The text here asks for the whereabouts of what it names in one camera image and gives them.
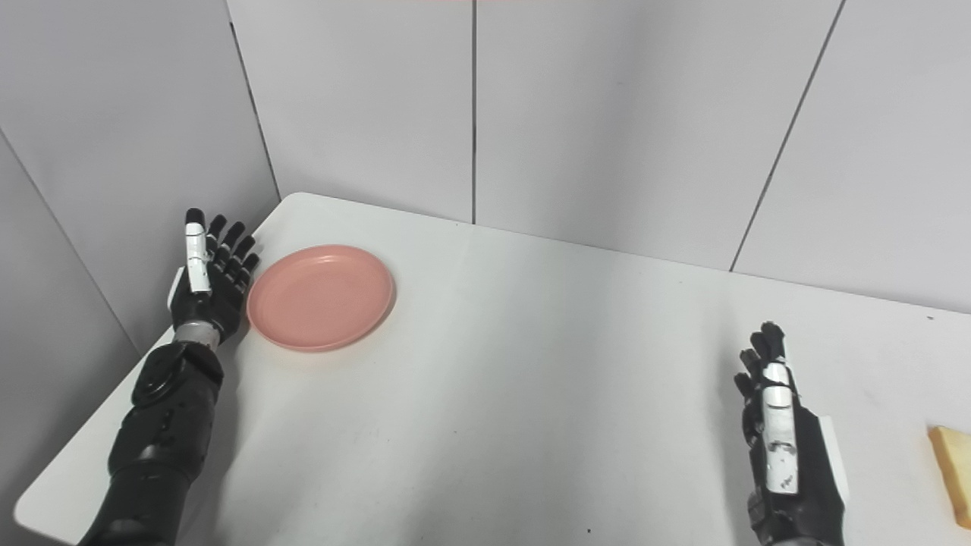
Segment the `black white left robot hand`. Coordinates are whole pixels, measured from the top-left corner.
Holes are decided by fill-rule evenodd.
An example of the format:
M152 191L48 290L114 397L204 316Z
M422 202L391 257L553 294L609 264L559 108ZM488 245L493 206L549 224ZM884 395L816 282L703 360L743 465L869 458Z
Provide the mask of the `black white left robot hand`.
M224 215L208 221L204 211L190 208L184 255L168 300L174 338L215 349L242 324L246 294L260 262L256 238L243 222L229 224Z

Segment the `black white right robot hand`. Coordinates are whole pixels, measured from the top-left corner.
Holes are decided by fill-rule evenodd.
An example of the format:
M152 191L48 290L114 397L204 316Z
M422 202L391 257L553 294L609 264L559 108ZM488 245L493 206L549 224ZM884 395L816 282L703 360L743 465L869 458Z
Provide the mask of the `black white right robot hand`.
M753 474L749 525L760 545L843 545L847 481L832 421L804 406L784 332L763 322L733 381Z

